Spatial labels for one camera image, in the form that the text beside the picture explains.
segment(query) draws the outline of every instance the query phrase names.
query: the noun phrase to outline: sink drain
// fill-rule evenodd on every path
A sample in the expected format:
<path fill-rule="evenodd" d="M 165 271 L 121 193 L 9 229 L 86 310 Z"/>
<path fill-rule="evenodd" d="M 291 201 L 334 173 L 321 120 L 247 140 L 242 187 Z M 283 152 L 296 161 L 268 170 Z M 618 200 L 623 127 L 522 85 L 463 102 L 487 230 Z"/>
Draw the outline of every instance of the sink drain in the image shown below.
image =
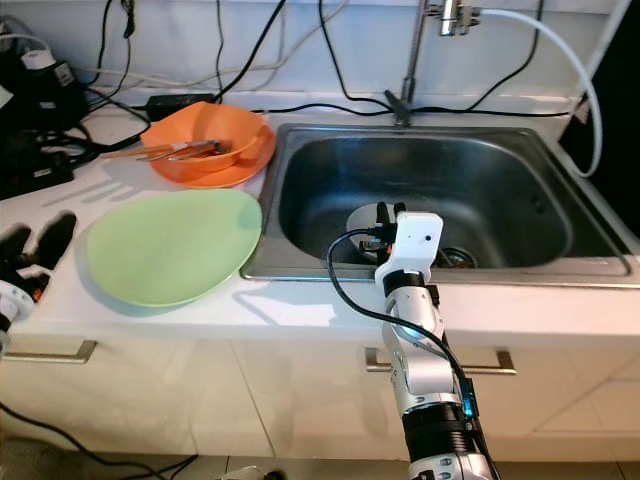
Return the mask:
<path fill-rule="evenodd" d="M 440 268 L 476 268 L 477 260 L 459 247 L 444 247 L 438 250 L 436 264 Z"/>

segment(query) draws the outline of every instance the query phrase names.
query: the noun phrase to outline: chopsticks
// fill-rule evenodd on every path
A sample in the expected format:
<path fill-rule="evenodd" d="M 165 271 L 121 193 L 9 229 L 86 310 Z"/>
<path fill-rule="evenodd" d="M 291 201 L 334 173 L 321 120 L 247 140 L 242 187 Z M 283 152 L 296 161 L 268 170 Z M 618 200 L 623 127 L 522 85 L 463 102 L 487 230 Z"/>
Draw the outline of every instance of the chopsticks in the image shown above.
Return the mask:
<path fill-rule="evenodd" d="M 205 153 L 209 150 L 215 150 L 215 155 L 229 153 L 229 151 L 231 151 L 231 143 L 221 140 L 197 140 L 192 142 L 171 143 L 155 147 L 133 148 L 107 153 L 103 155 L 102 158 L 139 157 L 136 160 L 146 162 L 168 158 L 172 161 L 179 161 Z"/>

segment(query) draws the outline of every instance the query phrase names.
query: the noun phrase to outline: faucet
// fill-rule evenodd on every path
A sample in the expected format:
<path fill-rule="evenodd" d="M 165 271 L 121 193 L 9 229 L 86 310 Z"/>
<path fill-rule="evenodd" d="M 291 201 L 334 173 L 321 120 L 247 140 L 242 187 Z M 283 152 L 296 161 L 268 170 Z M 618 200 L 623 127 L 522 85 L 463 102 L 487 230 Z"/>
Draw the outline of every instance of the faucet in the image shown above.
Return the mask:
<path fill-rule="evenodd" d="M 479 23 L 480 9 L 465 5 L 461 0 L 443 0 L 442 5 L 432 5 L 430 0 L 419 0 L 416 12 L 416 21 L 413 28 L 413 40 L 409 51 L 409 67 L 402 81 L 400 98 L 391 91 L 385 90 L 384 94 L 394 112 L 394 123 L 398 126 L 411 125 L 411 113 L 413 109 L 413 95 L 416 88 L 416 67 L 422 44 L 422 34 L 427 17 L 436 17 L 440 20 L 440 36 L 453 37 L 466 35 L 469 28 Z"/>

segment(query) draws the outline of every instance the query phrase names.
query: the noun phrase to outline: metal pipe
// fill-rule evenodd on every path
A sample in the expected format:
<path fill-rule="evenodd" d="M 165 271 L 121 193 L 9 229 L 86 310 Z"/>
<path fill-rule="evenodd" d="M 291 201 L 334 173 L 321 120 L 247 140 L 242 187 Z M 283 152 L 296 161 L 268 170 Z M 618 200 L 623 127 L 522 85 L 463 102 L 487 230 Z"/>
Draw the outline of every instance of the metal pipe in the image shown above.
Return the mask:
<path fill-rule="evenodd" d="M 413 105 L 413 94 L 416 87 L 416 68 L 418 66 L 418 57 L 420 56 L 420 45 L 422 44 L 422 33 L 424 32 L 424 22 L 426 20 L 428 6 L 429 0 L 420 0 L 418 2 L 418 13 L 413 29 L 411 50 L 409 52 L 409 67 L 407 68 L 407 75 L 402 82 L 400 100 L 409 108 Z"/>

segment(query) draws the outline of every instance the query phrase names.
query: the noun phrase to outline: white wall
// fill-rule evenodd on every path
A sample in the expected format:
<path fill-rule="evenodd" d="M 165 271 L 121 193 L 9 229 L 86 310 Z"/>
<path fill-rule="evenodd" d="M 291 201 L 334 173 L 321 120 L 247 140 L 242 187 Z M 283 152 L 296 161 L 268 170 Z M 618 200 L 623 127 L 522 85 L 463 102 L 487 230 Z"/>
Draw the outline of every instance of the white wall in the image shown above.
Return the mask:
<path fill-rule="evenodd" d="M 103 8 L 101 1 L 40 0 L 4 3 L 1 11 L 27 22 L 53 45 L 58 57 L 72 65 L 94 66 Z M 223 68 L 244 64 L 273 8 L 273 3 L 223 2 L 226 36 Z M 317 9 L 314 4 L 299 3 L 285 9 L 286 39 L 291 45 L 318 21 Z M 350 5 L 331 22 L 334 46 L 352 93 L 399 90 L 414 15 L 412 6 Z M 176 80 L 193 80 L 213 71 L 218 47 L 213 0 L 138 0 L 136 16 L 132 71 L 163 74 Z M 547 12 L 544 21 L 560 32 L 587 62 L 608 18 L 603 14 Z M 124 66 L 124 24 L 116 0 L 109 21 L 106 67 Z M 256 63 L 275 59 L 279 28 L 280 23 L 276 22 Z M 427 29 L 423 44 L 418 69 L 419 94 L 479 95 L 523 62 L 532 38 L 526 26 L 495 18 L 483 19 L 467 37 L 439 38 L 435 30 Z M 252 73 L 240 87 L 257 85 L 267 75 L 267 72 Z M 116 77 L 104 77 L 103 83 L 116 81 Z M 577 76 L 562 54 L 543 40 L 531 67 L 501 89 L 500 94 L 562 97 L 575 93 L 576 82 Z M 269 89 L 337 91 L 338 83 L 320 32 L 280 70 Z"/>

